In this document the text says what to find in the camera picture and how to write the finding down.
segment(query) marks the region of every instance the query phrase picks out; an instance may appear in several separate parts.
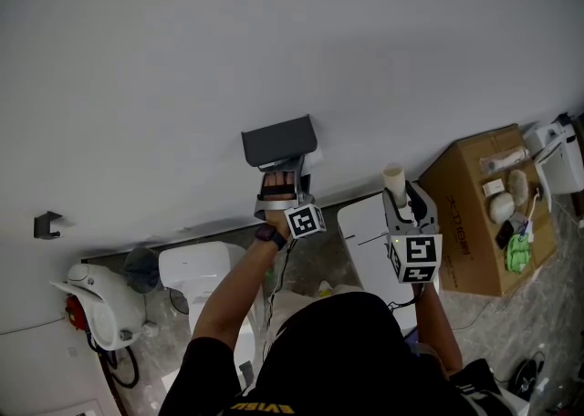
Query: gray tile floor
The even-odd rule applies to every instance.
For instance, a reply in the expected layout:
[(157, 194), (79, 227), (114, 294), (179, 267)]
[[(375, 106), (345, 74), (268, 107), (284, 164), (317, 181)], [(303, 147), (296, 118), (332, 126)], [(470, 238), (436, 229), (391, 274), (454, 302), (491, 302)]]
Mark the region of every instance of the gray tile floor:
[[(568, 198), (561, 198), (568, 205)], [(326, 278), (333, 286), (357, 285), (358, 279), (339, 238), (337, 211), (342, 205), (324, 211), (328, 231), (301, 243), (290, 256), (284, 288), (313, 295)], [(502, 298), (441, 292), (444, 309), (455, 330), (464, 362), (486, 358), (500, 380), (507, 380), (516, 365), (537, 351), (547, 357), (541, 378), (549, 378), (545, 391), (532, 398), (530, 414), (545, 414), (545, 409), (566, 398), (570, 375), (579, 358), (580, 331), (584, 329), (584, 240), (575, 224), (557, 205), (553, 210), (558, 235), (558, 252), (540, 270), (537, 278)], [(221, 240), (248, 247), (253, 228), (220, 234), (197, 242)], [(119, 269), (122, 255), (99, 261)], [(276, 260), (275, 272), (281, 266)], [(276, 274), (266, 276), (268, 295)], [(141, 380), (133, 390), (120, 388), (130, 415), (156, 414), (166, 394), (161, 377), (178, 369), (189, 342), (188, 318), (171, 306), (168, 291), (146, 296), (148, 319), (161, 332), (157, 338), (140, 339), (132, 345), (138, 360)], [(122, 357), (118, 375), (131, 379), (129, 360)]]

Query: person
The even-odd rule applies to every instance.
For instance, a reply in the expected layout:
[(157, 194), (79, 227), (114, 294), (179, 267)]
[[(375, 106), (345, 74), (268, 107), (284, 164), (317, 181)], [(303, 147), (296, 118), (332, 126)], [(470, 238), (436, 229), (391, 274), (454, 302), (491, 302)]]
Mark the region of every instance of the person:
[[(282, 186), (290, 178), (270, 174), (265, 184)], [(254, 240), (207, 300), (161, 416), (514, 414), (484, 360), (463, 369), (431, 284), (423, 291), (413, 286), (414, 294), (422, 292), (415, 303), (419, 341), (431, 353), (412, 351), (386, 304), (358, 288), (335, 288), (333, 293), (339, 294), (328, 291), (319, 300), (309, 298), (305, 307), (292, 307), (299, 310), (290, 317), (278, 312), (277, 297), (289, 299), (294, 293), (277, 293), (267, 333), (273, 342), (255, 387), (242, 391), (234, 364), (239, 329), (282, 240), (290, 236), (283, 213), (267, 212), (266, 223), (274, 239), (266, 240), (266, 227), (260, 227), (261, 239)]]

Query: cardboard box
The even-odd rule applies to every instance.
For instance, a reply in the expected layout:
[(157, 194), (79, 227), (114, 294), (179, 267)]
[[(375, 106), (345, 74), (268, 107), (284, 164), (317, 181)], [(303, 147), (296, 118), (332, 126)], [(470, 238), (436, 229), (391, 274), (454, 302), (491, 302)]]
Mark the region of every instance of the cardboard box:
[[(529, 279), (556, 252), (556, 236), (548, 207), (540, 199), (533, 214), (531, 261), (521, 274), (505, 267), (505, 250), (495, 237), (501, 228), (488, 215), (491, 198), (483, 185), (501, 178), (507, 185), (510, 170), (484, 175), (480, 159), (525, 145), (518, 126), (479, 134), (453, 143), (422, 175), (419, 184), (433, 198), (443, 235), (440, 272), (443, 288), (477, 295), (502, 296)], [(531, 160), (515, 168), (526, 173), (529, 199), (517, 210), (525, 215), (539, 183)]]

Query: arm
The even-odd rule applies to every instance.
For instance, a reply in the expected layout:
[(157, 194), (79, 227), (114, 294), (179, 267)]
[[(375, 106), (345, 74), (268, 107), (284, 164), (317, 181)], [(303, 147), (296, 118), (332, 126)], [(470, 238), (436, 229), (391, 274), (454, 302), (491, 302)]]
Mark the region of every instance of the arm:
[[(266, 177), (266, 185), (284, 183), (282, 173)], [(286, 217), (282, 212), (266, 212), (266, 223), (276, 227), (286, 239), (290, 236)], [(264, 275), (274, 261), (277, 246), (273, 242), (255, 240), (244, 258), (229, 272), (221, 284), (213, 291), (194, 326), (193, 339), (210, 337), (221, 340), (231, 349), (239, 336), (239, 329), (247, 312), (254, 304), (257, 291)]]
[[(412, 286), (413, 293), (418, 294), (421, 286)], [(462, 370), (463, 357), (432, 283), (426, 284), (422, 297), (416, 303), (416, 318), (420, 342), (430, 345), (436, 351), (447, 374)]]

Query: black wall hook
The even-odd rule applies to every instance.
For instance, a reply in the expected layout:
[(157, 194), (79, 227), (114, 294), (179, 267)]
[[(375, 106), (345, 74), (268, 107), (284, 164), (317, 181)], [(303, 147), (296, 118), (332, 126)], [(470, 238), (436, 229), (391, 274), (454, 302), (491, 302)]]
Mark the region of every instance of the black wall hook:
[(54, 212), (47, 212), (44, 215), (35, 218), (35, 238), (36, 239), (57, 239), (61, 236), (59, 231), (51, 233), (51, 222), (63, 215)]

